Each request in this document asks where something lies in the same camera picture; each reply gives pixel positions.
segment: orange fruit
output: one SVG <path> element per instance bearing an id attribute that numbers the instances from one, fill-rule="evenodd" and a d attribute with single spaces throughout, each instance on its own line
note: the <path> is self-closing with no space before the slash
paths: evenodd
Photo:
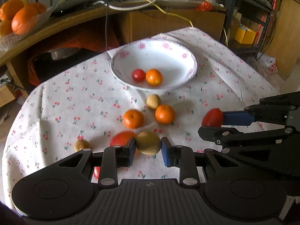
<path id="1" fill-rule="evenodd" d="M 21 0 L 9 0 L 4 3 L 0 8 L 0 19 L 12 20 L 17 12 L 24 7 L 24 3 Z"/>
<path id="2" fill-rule="evenodd" d="M 163 75 L 155 68 L 151 68 L 146 73 L 146 80 L 152 86 L 158 86 L 163 81 Z"/>
<path id="3" fill-rule="evenodd" d="M 130 109 L 123 115 L 123 124 L 130 129 L 137 129 L 144 124 L 144 115 L 136 109 Z"/>
<path id="4" fill-rule="evenodd" d="M 0 23 L 0 37 L 12 33 L 11 20 L 5 20 Z"/>
<path id="5" fill-rule="evenodd" d="M 168 105 L 160 105 L 155 111 L 155 118 L 161 124 L 171 124 L 176 117 L 174 109 Z"/>
<path id="6" fill-rule="evenodd" d="M 38 11 L 34 6 L 27 6 L 22 8 L 16 13 L 12 22 L 11 28 L 13 32 L 18 35 L 23 35 L 29 32 L 36 24 L 35 16 L 38 15 Z"/>
<path id="7" fill-rule="evenodd" d="M 110 140 L 109 146 L 124 146 L 126 145 L 127 141 L 130 139 L 130 137 L 136 138 L 137 135 L 134 132 L 131 131 L 123 131 L 115 136 Z"/>
<path id="8" fill-rule="evenodd" d="M 30 6 L 34 6 L 35 9 L 37 10 L 38 14 L 41 14 L 41 13 L 44 13 L 47 11 L 46 6 L 39 2 L 33 2 L 30 4 Z"/>

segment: white bowl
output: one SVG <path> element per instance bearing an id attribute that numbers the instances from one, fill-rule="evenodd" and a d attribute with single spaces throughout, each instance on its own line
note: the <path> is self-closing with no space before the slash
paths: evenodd
<path id="1" fill-rule="evenodd" d="M 190 81 L 197 72 L 197 61 L 190 50 L 181 44 L 162 40 L 144 39 L 129 43 L 116 51 L 111 60 L 113 75 L 124 85 L 143 91 L 167 91 Z M 135 82 L 131 73 L 135 69 L 147 72 L 155 68 L 163 74 L 159 86 Z"/>

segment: cherry tomato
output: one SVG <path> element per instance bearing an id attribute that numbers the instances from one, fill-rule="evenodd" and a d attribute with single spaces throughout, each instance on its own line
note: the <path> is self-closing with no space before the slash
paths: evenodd
<path id="1" fill-rule="evenodd" d="M 207 1 L 203 1 L 200 4 L 200 6 L 197 7 L 197 10 L 200 10 L 200 11 L 211 11 L 213 9 L 214 9 L 213 5 L 210 2 L 207 2 Z"/>
<path id="2" fill-rule="evenodd" d="M 203 127 L 221 127 L 223 123 L 223 112 L 219 108 L 210 109 L 202 120 Z"/>
<path id="3" fill-rule="evenodd" d="M 94 167 L 94 174 L 93 175 L 96 179 L 99 179 L 99 174 L 100 174 L 100 167 L 99 166 Z"/>
<path id="4" fill-rule="evenodd" d="M 142 82 L 146 78 L 146 73 L 141 69 L 135 69 L 131 73 L 131 77 L 135 82 Z"/>

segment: silver screw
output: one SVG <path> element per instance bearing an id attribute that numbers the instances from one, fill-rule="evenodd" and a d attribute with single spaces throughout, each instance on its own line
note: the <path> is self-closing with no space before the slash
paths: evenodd
<path id="1" fill-rule="evenodd" d="M 115 183 L 115 180 L 112 178 L 104 178 L 100 180 L 100 184 L 108 186 L 108 185 L 113 185 Z"/>
<path id="2" fill-rule="evenodd" d="M 228 152 L 230 152 L 230 148 L 224 148 L 221 152 L 223 154 L 227 154 Z"/>
<path id="3" fill-rule="evenodd" d="M 182 182 L 185 185 L 196 185 L 198 183 L 198 181 L 194 178 L 185 178 Z"/>
<path id="4" fill-rule="evenodd" d="M 291 132 L 293 132 L 293 129 L 292 128 L 286 128 L 284 130 L 287 134 L 290 134 Z"/>

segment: white tablecloth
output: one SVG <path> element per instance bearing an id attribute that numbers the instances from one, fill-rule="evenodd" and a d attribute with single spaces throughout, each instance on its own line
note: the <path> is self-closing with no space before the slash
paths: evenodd
<path id="1" fill-rule="evenodd" d="M 171 105 L 177 114 L 172 125 L 155 121 L 147 109 L 148 92 L 122 85 L 114 78 L 110 59 L 117 49 L 91 58 L 38 86 L 28 97 L 9 132 L 2 158 L 6 205 L 13 186 L 21 178 L 74 153 L 78 138 L 88 140 L 94 152 L 109 146 L 111 138 L 125 130 L 122 115 L 128 109 L 144 113 L 145 124 L 134 130 L 153 131 L 167 136 L 173 145 L 185 145 L 195 152 L 205 148 L 221 150 L 198 136 L 206 112 L 219 107 L 223 111 L 242 110 L 258 104 L 259 99 L 278 92 L 228 48 L 196 28 L 185 28 L 154 38 L 181 43 L 190 49 L 198 62 L 197 75 L 185 86 L 160 94 L 163 104 Z M 240 131 L 263 130 L 263 125 L 238 127 Z M 203 174 L 198 169 L 203 182 Z M 123 178 L 178 178 L 178 168 L 166 168 L 161 153 L 146 156 L 139 153 L 131 168 L 119 168 Z"/>

